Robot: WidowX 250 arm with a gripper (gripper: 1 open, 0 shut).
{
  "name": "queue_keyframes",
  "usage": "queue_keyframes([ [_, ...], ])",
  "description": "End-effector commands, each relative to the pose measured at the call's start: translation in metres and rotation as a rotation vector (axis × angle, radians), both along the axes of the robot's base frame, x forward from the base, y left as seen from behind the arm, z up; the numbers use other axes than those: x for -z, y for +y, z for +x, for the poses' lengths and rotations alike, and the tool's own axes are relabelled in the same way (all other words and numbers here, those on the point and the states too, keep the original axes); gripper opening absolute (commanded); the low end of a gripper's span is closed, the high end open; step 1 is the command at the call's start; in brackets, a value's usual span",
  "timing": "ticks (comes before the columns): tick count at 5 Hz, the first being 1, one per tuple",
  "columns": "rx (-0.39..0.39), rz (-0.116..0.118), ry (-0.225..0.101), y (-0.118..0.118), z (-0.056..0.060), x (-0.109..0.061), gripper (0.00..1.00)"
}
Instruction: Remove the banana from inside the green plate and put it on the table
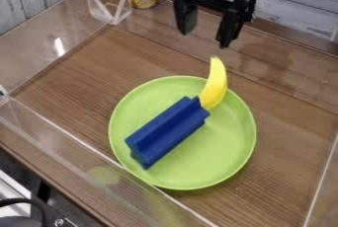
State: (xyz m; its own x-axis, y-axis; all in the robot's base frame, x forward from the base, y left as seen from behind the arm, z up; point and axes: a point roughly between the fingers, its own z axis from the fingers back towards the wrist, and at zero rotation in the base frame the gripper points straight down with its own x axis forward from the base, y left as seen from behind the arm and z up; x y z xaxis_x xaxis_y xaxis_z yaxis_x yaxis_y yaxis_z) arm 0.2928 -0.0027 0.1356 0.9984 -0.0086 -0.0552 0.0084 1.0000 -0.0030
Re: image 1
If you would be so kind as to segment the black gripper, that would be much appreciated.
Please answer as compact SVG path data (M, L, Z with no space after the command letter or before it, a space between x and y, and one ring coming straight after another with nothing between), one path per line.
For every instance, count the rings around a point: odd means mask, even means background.
M258 0L173 0L177 28L186 36L195 28L198 6L223 13L217 32L219 46L226 48L238 38L245 22L254 19Z

